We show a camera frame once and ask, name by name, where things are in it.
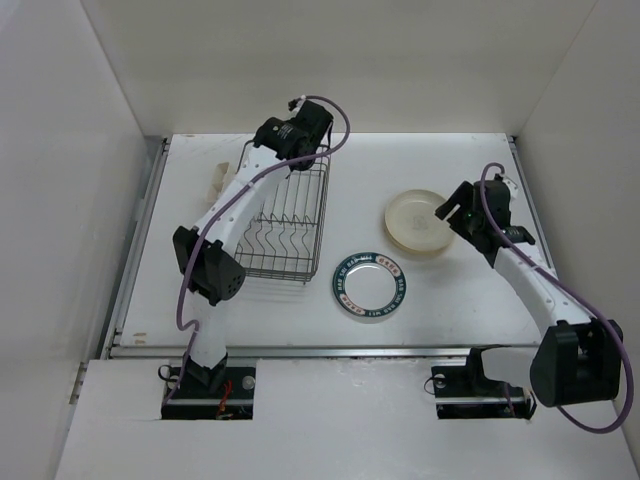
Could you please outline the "cream white plate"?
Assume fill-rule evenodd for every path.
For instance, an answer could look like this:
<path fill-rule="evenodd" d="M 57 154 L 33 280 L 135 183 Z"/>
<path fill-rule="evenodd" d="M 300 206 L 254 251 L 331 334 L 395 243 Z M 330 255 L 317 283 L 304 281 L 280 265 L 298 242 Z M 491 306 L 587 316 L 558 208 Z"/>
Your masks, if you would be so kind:
<path fill-rule="evenodd" d="M 401 249 L 414 254 L 435 254 L 448 248 L 454 233 L 435 211 L 445 199 L 430 190 L 412 189 L 392 198 L 384 212 L 389 238 Z"/>

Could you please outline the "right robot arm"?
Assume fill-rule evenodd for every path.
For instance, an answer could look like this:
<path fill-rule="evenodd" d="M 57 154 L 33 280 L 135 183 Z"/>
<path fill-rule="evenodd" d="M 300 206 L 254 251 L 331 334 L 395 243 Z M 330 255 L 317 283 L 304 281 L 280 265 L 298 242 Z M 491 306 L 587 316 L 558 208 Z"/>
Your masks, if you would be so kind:
<path fill-rule="evenodd" d="M 474 347 L 465 386 L 487 393 L 498 382 L 527 388 L 546 407 L 614 399 L 619 392 L 622 331 L 603 326 L 554 283 L 534 237 L 511 223 L 511 192 L 500 177 L 462 182 L 436 211 L 513 289 L 542 337 L 536 351 L 505 345 Z"/>

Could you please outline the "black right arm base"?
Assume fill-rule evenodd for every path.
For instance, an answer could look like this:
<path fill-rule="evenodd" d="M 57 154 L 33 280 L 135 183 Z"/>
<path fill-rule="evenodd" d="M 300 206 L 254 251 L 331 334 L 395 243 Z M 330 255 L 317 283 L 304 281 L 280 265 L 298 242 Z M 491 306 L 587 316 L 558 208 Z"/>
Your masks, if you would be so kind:
<path fill-rule="evenodd" d="M 424 389 L 435 398 L 439 420 L 529 421 L 537 409 L 534 395 L 526 389 L 494 380 L 477 383 L 461 365 L 433 366 Z"/>

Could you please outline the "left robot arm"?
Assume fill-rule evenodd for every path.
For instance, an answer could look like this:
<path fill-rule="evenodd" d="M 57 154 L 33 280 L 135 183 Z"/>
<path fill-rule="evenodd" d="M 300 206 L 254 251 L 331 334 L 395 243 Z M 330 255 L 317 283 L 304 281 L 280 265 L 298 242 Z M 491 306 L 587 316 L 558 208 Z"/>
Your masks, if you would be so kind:
<path fill-rule="evenodd" d="M 189 293 L 211 306 L 233 298 L 243 285 L 246 269 L 235 259 L 239 240 L 264 201 L 293 171 L 306 171 L 318 158 L 343 145 L 321 149 L 331 134 L 334 116 L 323 106 L 332 102 L 307 95 L 291 100 L 290 116 L 271 117 L 249 142 L 246 157 L 214 204 L 191 228 L 178 227 L 172 237 L 182 282 L 176 306 L 176 326 L 192 330 L 183 355 L 177 384 L 187 380 L 201 396 L 217 394 L 223 387 L 227 352 L 224 337 L 206 346 L 201 340 L 205 323 L 183 318 Z"/>

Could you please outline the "white bowl green band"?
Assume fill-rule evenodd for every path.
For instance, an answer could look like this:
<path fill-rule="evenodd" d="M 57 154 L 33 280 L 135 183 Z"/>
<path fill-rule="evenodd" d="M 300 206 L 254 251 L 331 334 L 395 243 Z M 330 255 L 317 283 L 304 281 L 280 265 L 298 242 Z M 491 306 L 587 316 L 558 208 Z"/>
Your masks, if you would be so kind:
<path fill-rule="evenodd" d="M 407 279 L 400 265 L 389 256 L 358 252 L 336 266 L 331 291 L 340 309 L 354 321 L 378 324 L 402 306 Z"/>

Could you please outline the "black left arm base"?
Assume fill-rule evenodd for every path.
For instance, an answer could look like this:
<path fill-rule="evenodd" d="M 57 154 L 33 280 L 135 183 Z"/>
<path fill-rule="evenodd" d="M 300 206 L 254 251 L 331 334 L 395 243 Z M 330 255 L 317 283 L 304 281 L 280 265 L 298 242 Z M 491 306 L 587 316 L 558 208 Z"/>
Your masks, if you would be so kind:
<path fill-rule="evenodd" d="M 184 375 L 177 391 L 161 406 L 161 419 L 252 420 L 255 387 L 255 365 L 228 366 L 213 393 Z"/>

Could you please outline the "yellow plate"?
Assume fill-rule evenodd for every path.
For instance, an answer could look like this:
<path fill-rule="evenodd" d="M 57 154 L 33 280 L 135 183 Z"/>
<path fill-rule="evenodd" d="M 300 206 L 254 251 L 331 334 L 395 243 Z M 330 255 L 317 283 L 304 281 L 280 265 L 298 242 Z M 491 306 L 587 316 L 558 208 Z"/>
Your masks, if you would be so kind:
<path fill-rule="evenodd" d="M 442 254 L 444 254 L 453 244 L 453 241 L 448 242 L 446 245 L 436 248 L 436 249 L 427 249 L 427 250 L 416 250 L 407 247 L 406 245 L 398 242 L 392 236 L 388 238 L 388 240 L 398 249 L 405 252 L 406 254 L 413 255 L 420 258 L 436 258 Z"/>

